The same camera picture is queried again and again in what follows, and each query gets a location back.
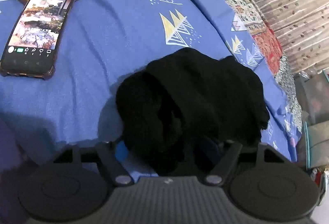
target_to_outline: circular pad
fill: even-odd
[[[28,177],[19,200],[35,218],[65,222],[96,211],[107,193],[107,184],[97,173],[74,164],[51,164]]]
[[[292,221],[315,208],[319,190],[306,173],[286,164],[267,163],[233,179],[233,202],[244,212],[262,220]]]

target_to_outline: ribbed surface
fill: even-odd
[[[29,220],[26,224],[41,223]],[[141,178],[131,187],[117,188],[96,213],[72,224],[259,224],[236,209],[224,191],[200,184],[196,177]],[[290,224],[314,223],[309,219]]]

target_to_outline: bed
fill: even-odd
[[[2,47],[22,8],[17,0],[0,0]],[[167,36],[170,28],[174,33]],[[122,129],[115,107],[118,85],[150,61],[181,47],[215,59],[233,54],[251,68],[263,82],[270,112],[262,142],[297,160],[300,132],[286,95],[248,29],[224,0],[77,1],[63,33],[54,77],[1,77],[0,118],[37,164],[66,144],[113,141]],[[136,179],[141,173],[152,175],[147,166],[137,166],[123,143],[116,156]]]

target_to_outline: smartphone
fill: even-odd
[[[75,0],[29,0],[19,16],[0,61],[2,76],[48,79],[66,18]]]

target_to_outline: phone screen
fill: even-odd
[[[29,0],[5,47],[1,68],[37,75],[49,72],[72,2]]]

